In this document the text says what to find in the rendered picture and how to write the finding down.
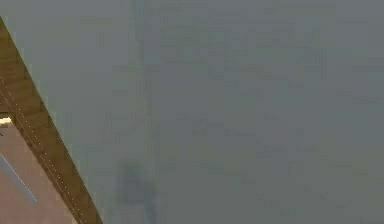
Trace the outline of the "brown wooden door frame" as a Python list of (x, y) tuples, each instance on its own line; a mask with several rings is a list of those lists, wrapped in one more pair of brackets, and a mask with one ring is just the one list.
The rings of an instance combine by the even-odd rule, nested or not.
[(104, 224), (0, 18), (0, 113), (7, 113), (78, 224)]

